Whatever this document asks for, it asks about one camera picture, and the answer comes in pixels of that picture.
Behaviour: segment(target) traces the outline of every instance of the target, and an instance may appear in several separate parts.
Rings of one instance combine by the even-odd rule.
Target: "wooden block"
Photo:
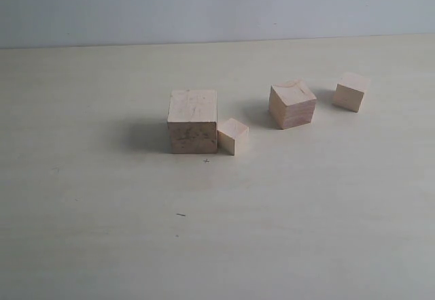
[[[310,123],[316,96],[302,80],[271,86],[269,112],[281,129]]]
[[[354,73],[345,73],[337,84],[332,103],[358,112],[362,99],[370,84],[370,79]]]
[[[231,155],[240,153],[246,145],[249,127],[231,118],[217,127],[219,147],[225,149]]]
[[[174,90],[168,129],[174,154],[218,151],[218,100],[215,90]]]

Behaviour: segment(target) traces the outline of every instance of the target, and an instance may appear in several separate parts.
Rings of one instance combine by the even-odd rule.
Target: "white wall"
[[[435,32],[435,0],[0,0],[0,48]]]

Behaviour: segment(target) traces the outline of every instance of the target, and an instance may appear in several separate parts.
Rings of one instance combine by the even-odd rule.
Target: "wooden cube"
[[[310,123],[316,96],[302,80],[271,86],[269,112],[281,129]]]
[[[247,145],[249,127],[231,118],[217,126],[217,140],[219,147],[231,155],[240,153]]]
[[[168,129],[174,154],[218,151],[218,101],[215,90],[174,90]]]
[[[370,79],[354,73],[345,73],[334,93],[334,105],[358,112],[367,91]]]

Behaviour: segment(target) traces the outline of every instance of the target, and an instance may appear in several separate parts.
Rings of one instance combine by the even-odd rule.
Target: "white table surface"
[[[277,130],[293,78],[314,119]],[[250,150],[169,154],[184,88]],[[432,300],[434,100],[435,35],[2,50],[0,299]]]

